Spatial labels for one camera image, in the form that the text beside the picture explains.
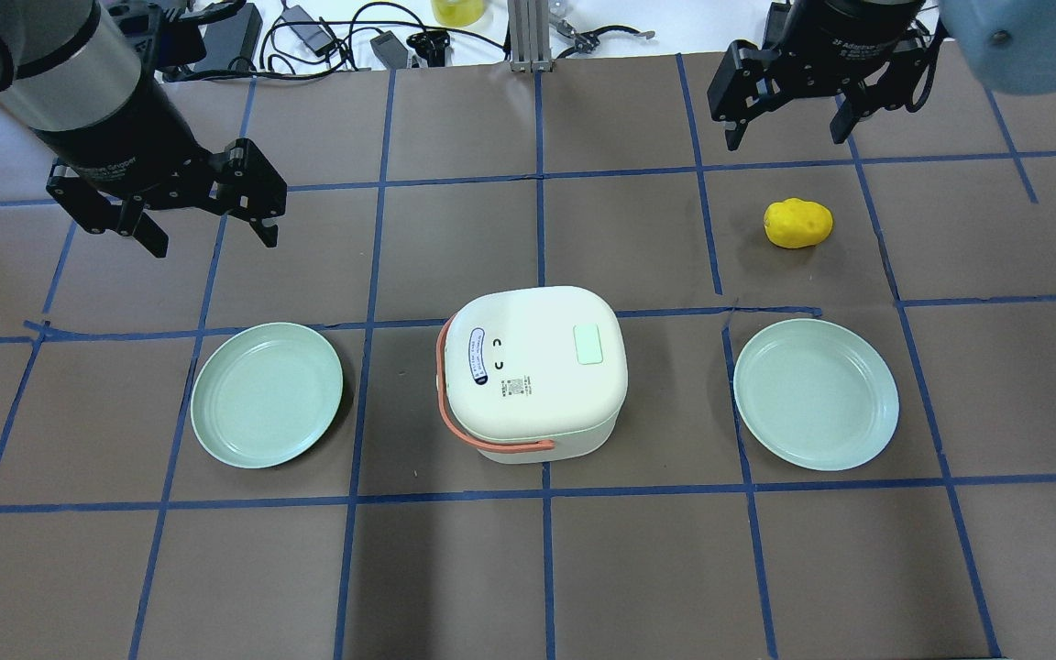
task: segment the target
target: yellow object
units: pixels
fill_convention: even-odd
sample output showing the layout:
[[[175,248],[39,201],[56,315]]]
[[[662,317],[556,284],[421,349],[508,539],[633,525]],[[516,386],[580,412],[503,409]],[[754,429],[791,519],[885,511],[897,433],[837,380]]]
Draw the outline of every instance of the yellow object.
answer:
[[[763,232],[774,246],[816,246],[833,231],[833,213],[816,202],[789,197],[768,205],[763,212]]]
[[[447,26],[473,24],[483,16],[483,0],[431,0],[434,20]]]

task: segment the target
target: red handle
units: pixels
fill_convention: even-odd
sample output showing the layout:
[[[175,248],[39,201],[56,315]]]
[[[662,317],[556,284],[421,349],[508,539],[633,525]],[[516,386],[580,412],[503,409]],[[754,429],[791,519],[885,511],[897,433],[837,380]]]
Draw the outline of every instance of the red handle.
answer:
[[[480,448],[483,451],[490,451],[493,454],[527,454],[527,452],[531,451],[548,451],[550,448],[557,448],[557,442],[552,440],[536,440],[534,442],[515,444],[515,446],[502,446],[502,444],[478,439],[455,426],[455,422],[451,419],[451,414],[448,413],[448,376],[446,376],[446,371],[442,369],[444,352],[446,341],[448,341],[448,327],[451,327],[452,321],[454,321],[453,317],[449,318],[442,324],[442,329],[439,331],[439,342],[437,342],[434,355],[437,360],[437,372],[435,375],[439,380],[439,414],[442,416],[442,421],[448,426],[452,434],[455,434],[458,439],[467,442],[470,447]]]

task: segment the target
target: qr code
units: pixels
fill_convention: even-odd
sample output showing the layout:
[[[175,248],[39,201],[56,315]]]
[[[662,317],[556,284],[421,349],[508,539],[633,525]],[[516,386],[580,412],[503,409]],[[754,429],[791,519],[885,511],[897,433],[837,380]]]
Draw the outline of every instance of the qr code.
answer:
[[[504,396],[514,397],[516,394],[525,393],[524,379],[510,379],[504,381]]]

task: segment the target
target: yellow container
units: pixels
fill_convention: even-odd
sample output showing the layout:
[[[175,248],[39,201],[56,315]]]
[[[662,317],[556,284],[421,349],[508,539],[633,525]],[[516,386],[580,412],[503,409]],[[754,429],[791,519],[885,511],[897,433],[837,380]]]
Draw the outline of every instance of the yellow container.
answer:
[[[447,26],[473,24],[483,16],[483,0],[431,0],[434,20]]]

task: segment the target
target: round plate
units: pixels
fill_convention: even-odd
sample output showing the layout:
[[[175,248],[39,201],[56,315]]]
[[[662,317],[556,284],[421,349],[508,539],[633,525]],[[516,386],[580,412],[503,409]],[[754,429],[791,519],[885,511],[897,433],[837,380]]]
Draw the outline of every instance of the round plate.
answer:
[[[802,468],[874,458],[899,422],[891,371],[843,326],[793,318],[759,331],[736,360],[736,407],[772,454]]]
[[[190,398],[202,448],[235,468],[296,458],[328,429],[344,388],[325,338],[295,323],[267,323],[227,339],[203,364]]]

